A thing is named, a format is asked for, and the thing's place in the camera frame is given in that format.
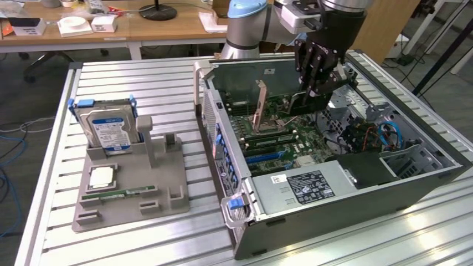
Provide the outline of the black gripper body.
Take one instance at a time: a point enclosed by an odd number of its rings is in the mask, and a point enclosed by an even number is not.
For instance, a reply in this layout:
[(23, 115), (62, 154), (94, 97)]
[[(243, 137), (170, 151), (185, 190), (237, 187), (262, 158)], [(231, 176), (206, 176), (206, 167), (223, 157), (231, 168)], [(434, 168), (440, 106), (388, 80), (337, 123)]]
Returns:
[(338, 64), (343, 64), (345, 53), (354, 43), (365, 18), (365, 12), (325, 14), (322, 27), (309, 33), (313, 75), (329, 73)]

